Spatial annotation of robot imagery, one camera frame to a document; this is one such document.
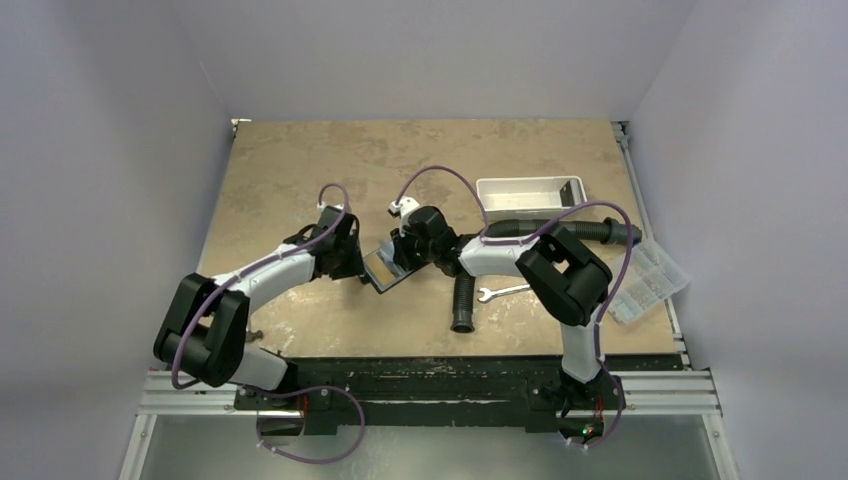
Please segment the black leather card holder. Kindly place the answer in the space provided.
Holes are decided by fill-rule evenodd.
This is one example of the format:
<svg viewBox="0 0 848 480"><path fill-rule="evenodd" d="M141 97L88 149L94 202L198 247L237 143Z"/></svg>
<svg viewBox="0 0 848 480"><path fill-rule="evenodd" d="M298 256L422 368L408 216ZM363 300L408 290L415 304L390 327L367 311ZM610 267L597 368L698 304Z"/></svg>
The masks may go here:
<svg viewBox="0 0 848 480"><path fill-rule="evenodd" d="M422 269L420 258L406 258L391 240L383 239L378 247L363 258L368 281L378 294L383 294Z"/></svg>

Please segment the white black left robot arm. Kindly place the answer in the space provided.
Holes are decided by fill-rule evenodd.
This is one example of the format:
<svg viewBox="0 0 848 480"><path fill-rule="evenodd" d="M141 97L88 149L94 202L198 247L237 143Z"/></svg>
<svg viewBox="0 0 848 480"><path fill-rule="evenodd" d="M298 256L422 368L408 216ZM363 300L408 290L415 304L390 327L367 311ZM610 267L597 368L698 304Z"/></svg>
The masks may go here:
<svg viewBox="0 0 848 480"><path fill-rule="evenodd" d="M272 408L292 405L298 367L247 340L252 315L290 289L322 277L364 280L360 222L344 207L326 206L319 220L286 238L274 251L228 274L185 276L153 344L154 357L194 383L225 383L259 390Z"/></svg>

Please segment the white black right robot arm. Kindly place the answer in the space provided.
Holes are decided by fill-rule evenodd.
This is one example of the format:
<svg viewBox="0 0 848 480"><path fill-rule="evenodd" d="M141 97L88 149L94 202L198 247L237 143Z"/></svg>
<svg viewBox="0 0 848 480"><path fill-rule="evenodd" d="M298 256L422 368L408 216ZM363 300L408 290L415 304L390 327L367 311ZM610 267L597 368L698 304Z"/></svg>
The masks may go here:
<svg viewBox="0 0 848 480"><path fill-rule="evenodd" d="M613 273L588 246L632 244L626 226L602 222L503 219L477 234L458 234L435 206L410 197L390 205L400 225L382 258L403 278L433 265L454 280L453 330L471 331L475 281L485 276L522 278L561 325L563 358L556 393L565 409L594 406L607 376L599 319L615 287Z"/></svg>

